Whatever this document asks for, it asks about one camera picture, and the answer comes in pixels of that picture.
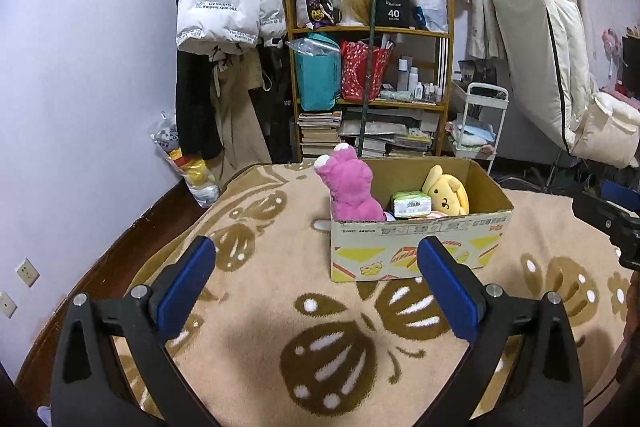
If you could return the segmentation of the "teal shopping bag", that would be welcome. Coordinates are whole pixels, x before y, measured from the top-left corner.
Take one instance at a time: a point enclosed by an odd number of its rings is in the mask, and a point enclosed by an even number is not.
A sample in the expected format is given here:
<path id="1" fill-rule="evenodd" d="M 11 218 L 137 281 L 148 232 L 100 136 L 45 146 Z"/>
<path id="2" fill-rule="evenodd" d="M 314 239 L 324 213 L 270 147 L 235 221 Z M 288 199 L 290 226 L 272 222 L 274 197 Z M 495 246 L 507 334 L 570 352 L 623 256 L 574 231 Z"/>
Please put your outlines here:
<path id="1" fill-rule="evenodd" d="M 300 106 L 305 112 L 326 112 L 340 97 L 342 56 L 329 37 L 310 34 L 290 44 L 294 52 Z"/>

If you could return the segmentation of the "yellow dog plush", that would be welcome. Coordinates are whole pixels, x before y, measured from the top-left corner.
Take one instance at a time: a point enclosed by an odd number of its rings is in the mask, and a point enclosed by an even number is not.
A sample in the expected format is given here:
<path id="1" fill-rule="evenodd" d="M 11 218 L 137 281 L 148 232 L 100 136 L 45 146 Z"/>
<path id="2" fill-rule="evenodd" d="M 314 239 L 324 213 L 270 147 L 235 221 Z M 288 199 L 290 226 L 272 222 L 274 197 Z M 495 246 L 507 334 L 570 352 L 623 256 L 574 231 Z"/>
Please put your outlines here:
<path id="1" fill-rule="evenodd" d="M 463 183 L 435 165 L 428 173 L 422 192 L 432 202 L 432 210 L 446 216 L 466 216 L 470 211 L 469 196 Z"/>

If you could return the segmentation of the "wooden bookshelf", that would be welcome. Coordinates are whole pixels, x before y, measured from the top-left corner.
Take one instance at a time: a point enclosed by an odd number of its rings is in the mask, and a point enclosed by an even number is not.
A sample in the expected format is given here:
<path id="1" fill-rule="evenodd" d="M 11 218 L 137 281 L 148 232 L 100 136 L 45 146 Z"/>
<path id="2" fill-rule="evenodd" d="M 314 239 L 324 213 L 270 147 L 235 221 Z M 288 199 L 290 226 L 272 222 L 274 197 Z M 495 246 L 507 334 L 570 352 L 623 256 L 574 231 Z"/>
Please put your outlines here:
<path id="1" fill-rule="evenodd" d="M 284 0 L 286 22 L 288 23 L 288 40 L 294 40 L 296 36 L 305 37 L 310 32 L 318 32 L 313 29 L 297 28 L 295 27 L 295 0 Z M 448 18 L 448 31 L 447 32 L 433 32 L 422 29 L 412 28 L 397 28 L 397 27 L 383 27 L 383 26 L 357 26 L 357 27 L 345 27 L 345 26 L 326 26 L 319 29 L 320 34 L 340 34 L 341 32 L 356 32 L 356 34 L 363 34 L 367 31 L 368 38 L 364 40 L 368 43 L 367 49 L 367 67 L 366 67 L 366 83 L 364 84 L 363 97 L 360 101 L 348 101 L 344 98 L 339 98 L 335 104 L 342 105 L 356 105 L 361 107 L 361 124 L 359 131 L 359 139 L 363 140 L 364 130 L 366 130 L 366 120 L 368 115 L 369 106 L 373 107 L 390 107 L 390 108 L 410 108 L 413 110 L 420 110 L 423 113 L 435 113 L 438 115 L 437 127 L 435 131 L 435 144 L 432 145 L 432 153 L 439 156 L 442 153 L 442 146 L 444 145 L 445 138 L 445 126 L 448 117 L 450 94 L 452 88 L 452 54 L 454 53 L 454 0 L 447 0 L 447 18 Z M 422 37 L 435 39 L 434 44 L 434 61 L 417 61 L 414 60 L 414 64 L 419 67 L 419 70 L 431 70 L 433 72 L 433 80 L 437 88 L 442 90 L 442 94 L 439 95 L 437 103 L 431 102 L 394 102 L 383 100 L 369 101 L 369 94 L 372 86 L 372 72 L 373 72 L 373 46 L 374 38 L 376 34 L 397 34 L 410 37 Z M 295 124 L 292 147 L 293 158 L 296 161 L 303 159 L 302 139 L 300 139 L 300 127 L 297 124 L 297 119 L 302 106 L 300 105 L 300 98 L 297 89 L 297 72 L 295 65 L 295 55 L 293 50 L 289 49 L 290 54 L 290 74 L 291 74 L 291 89 L 293 97 L 293 124 Z"/>

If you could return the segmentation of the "red gift bag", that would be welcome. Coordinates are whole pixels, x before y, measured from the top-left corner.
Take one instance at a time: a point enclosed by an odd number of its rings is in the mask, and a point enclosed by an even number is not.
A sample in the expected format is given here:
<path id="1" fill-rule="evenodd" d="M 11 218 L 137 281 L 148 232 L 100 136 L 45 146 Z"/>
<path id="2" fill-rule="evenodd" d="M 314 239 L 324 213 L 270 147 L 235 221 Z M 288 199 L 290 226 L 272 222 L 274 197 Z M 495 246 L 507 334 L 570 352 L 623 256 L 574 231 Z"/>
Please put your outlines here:
<path id="1" fill-rule="evenodd" d="M 342 82 L 341 95 L 345 101 L 362 102 L 366 90 L 369 47 L 363 41 L 343 41 L 341 44 Z M 392 50 L 375 46 L 372 51 L 372 72 L 368 100 L 380 95 L 383 77 Z"/>

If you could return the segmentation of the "stack of books left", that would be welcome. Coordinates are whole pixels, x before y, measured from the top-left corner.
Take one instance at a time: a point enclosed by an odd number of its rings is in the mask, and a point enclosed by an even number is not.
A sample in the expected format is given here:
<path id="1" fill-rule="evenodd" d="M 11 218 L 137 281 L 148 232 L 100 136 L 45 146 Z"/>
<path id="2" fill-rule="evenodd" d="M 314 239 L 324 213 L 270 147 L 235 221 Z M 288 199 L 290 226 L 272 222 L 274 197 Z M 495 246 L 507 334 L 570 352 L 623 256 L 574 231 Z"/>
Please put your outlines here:
<path id="1" fill-rule="evenodd" d="M 329 155 L 342 142 L 340 128 L 343 115 L 339 110 L 326 113 L 301 113 L 297 118 L 300 151 L 304 157 Z"/>

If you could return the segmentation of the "pile of books right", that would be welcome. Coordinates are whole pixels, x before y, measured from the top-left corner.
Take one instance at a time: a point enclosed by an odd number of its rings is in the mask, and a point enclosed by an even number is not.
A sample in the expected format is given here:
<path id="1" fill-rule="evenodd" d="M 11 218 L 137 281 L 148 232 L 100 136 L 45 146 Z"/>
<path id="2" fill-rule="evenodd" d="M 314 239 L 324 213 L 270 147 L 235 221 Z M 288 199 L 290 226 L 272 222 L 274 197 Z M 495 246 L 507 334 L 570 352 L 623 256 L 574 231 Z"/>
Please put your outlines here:
<path id="1" fill-rule="evenodd" d="M 439 116 L 419 109 L 370 107 L 363 135 L 362 110 L 348 106 L 338 136 L 361 150 L 362 158 L 431 156 L 437 142 Z"/>

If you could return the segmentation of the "printed cardboard box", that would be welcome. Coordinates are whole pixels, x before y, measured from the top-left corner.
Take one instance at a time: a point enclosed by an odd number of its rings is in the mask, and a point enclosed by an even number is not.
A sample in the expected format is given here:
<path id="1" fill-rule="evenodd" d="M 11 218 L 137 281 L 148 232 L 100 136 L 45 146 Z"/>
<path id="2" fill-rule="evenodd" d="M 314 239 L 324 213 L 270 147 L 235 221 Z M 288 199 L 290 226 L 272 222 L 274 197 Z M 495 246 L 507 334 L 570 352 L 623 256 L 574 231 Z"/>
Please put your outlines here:
<path id="1" fill-rule="evenodd" d="M 514 206 L 501 187 L 471 159 L 457 157 L 376 158 L 372 196 L 390 205 L 399 192 L 419 190 L 436 165 L 462 182 L 470 201 L 466 216 L 386 222 L 331 220 L 331 280 L 356 283 L 411 279 L 419 275 L 416 248 L 435 236 L 457 262 L 488 265 L 509 225 Z"/>

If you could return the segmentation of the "green tissue pack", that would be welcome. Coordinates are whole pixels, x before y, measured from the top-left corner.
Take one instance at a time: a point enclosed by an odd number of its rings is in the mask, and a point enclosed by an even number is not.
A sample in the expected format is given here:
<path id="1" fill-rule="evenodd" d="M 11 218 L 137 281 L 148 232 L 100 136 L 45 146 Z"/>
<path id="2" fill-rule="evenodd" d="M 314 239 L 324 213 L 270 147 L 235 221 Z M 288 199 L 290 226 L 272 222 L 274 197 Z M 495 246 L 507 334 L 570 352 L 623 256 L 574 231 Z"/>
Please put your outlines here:
<path id="1" fill-rule="evenodd" d="M 432 212 L 432 199 L 422 191 L 398 192 L 390 200 L 396 219 L 424 218 Z"/>

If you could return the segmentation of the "beige patterned fleece blanket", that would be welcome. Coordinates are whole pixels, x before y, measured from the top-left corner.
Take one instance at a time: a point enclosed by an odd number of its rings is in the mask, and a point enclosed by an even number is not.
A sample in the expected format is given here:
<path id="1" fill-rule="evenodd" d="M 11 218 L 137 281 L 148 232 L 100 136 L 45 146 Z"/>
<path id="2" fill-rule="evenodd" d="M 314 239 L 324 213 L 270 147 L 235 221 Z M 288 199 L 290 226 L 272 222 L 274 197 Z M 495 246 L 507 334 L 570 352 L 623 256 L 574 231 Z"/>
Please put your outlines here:
<path id="1" fill-rule="evenodd" d="M 477 275 L 515 297 L 554 291 L 585 392 L 610 378 L 631 274 L 568 198 L 513 191 L 510 223 Z M 335 283 L 329 202 L 308 165 L 253 167 L 134 276 L 153 282 L 196 236 L 217 265 L 167 349 L 225 426 L 410 426 L 465 350 L 421 279 Z"/>

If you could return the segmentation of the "green pole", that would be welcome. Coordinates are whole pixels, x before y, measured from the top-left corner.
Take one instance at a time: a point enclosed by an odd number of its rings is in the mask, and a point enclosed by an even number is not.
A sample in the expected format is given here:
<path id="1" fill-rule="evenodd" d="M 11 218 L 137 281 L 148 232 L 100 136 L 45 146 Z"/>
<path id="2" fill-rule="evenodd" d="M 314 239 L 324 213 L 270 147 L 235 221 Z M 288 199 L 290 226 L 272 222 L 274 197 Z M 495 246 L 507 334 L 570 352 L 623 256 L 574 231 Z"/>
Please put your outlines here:
<path id="1" fill-rule="evenodd" d="M 364 84 L 364 89 L 363 89 L 360 129 L 358 134 L 358 146 L 357 146 L 358 158 L 361 158 L 362 156 L 364 137 L 366 136 L 366 128 L 367 128 L 369 98 L 370 98 L 373 69 L 374 69 L 373 63 L 374 63 L 375 17 L 376 17 L 376 0 L 371 0 L 370 16 L 369 16 L 369 37 L 368 37 L 368 46 L 367 46 L 366 83 Z"/>

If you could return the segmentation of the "beige hanging coat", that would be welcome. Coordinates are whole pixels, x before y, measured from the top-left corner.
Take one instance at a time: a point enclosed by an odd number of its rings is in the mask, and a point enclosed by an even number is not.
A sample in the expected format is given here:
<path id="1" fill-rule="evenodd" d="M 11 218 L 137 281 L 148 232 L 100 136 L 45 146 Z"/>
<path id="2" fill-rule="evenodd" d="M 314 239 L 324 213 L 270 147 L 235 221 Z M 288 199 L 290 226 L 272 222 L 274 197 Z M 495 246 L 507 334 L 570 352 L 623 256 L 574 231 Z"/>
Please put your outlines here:
<path id="1" fill-rule="evenodd" d="M 230 55 L 226 68 L 221 63 L 215 65 L 212 102 L 222 152 L 207 164 L 222 187 L 247 167 L 271 162 L 250 98 L 255 89 L 262 89 L 262 65 L 256 49 Z"/>

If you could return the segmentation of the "bag of plush toys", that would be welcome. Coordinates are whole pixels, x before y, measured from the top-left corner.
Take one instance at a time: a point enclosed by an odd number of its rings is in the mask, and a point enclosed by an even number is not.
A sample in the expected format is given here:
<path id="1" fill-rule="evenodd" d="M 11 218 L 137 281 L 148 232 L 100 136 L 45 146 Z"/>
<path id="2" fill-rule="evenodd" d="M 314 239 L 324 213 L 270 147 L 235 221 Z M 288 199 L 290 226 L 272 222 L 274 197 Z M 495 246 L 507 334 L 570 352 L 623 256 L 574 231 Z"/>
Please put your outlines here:
<path id="1" fill-rule="evenodd" d="M 149 135 L 160 155 L 186 182 L 186 187 L 201 208 L 208 208 L 217 202 L 220 188 L 205 160 L 198 155 L 186 155 L 181 150 L 175 115 L 160 113 L 160 119 L 149 127 Z"/>

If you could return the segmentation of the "pink bear plush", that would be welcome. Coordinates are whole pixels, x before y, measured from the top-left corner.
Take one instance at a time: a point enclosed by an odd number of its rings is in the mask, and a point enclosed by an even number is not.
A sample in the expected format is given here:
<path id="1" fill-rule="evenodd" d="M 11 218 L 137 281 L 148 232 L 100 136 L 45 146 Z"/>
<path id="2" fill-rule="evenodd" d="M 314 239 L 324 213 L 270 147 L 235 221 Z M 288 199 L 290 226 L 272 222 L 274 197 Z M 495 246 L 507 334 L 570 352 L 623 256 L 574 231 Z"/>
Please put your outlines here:
<path id="1" fill-rule="evenodd" d="M 381 204 L 371 194 L 372 170 L 358 157 L 351 145 L 337 144 L 330 155 L 318 157 L 314 162 L 314 171 L 330 192 L 331 215 L 334 220 L 386 220 Z"/>

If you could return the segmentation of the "white wall socket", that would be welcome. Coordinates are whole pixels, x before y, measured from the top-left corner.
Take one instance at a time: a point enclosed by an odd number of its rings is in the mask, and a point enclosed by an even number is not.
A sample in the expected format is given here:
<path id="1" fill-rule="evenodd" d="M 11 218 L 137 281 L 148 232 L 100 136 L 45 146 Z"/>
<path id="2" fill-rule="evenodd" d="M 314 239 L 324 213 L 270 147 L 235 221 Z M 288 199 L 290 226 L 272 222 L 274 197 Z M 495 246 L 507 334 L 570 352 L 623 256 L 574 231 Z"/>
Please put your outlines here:
<path id="1" fill-rule="evenodd" d="M 32 287 L 40 277 L 38 270 L 27 258 L 18 265 L 15 273 L 27 287 Z"/>

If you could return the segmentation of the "white rolling cart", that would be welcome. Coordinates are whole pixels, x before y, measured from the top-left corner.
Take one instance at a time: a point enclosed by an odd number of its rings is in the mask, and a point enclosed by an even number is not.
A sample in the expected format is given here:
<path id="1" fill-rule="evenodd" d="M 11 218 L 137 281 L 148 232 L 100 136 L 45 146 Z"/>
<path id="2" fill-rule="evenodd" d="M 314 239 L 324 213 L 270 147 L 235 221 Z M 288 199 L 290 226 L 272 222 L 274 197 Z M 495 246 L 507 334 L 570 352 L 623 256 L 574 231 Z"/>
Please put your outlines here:
<path id="1" fill-rule="evenodd" d="M 446 152 L 484 162 L 491 173 L 509 101 L 506 88 L 484 82 L 454 81 L 451 109 L 456 116 L 446 124 Z"/>

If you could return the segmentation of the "white bottles on shelf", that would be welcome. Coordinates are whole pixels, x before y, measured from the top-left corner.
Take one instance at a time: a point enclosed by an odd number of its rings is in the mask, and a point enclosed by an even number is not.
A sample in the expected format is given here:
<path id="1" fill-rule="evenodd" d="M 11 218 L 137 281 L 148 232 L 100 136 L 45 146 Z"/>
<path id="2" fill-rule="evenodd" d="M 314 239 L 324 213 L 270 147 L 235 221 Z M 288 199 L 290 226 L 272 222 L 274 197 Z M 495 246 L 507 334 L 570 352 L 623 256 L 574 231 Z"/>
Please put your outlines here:
<path id="1" fill-rule="evenodd" d="M 442 86 L 436 65 L 402 56 L 397 63 L 396 92 L 401 102 L 440 103 Z"/>

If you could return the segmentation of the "black box with 40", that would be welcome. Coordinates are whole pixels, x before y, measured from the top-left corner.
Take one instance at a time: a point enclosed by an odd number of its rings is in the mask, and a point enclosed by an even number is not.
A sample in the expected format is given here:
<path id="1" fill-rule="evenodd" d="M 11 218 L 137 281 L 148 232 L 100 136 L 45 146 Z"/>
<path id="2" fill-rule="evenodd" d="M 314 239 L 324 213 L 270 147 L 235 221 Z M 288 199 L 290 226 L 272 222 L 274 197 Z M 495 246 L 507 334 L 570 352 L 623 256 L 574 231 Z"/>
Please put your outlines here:
<path id="1" fill-rule="evenodd" d="M 376 0 L 376 26 L 408 28 L 410 20 L 410 0 Z"/>

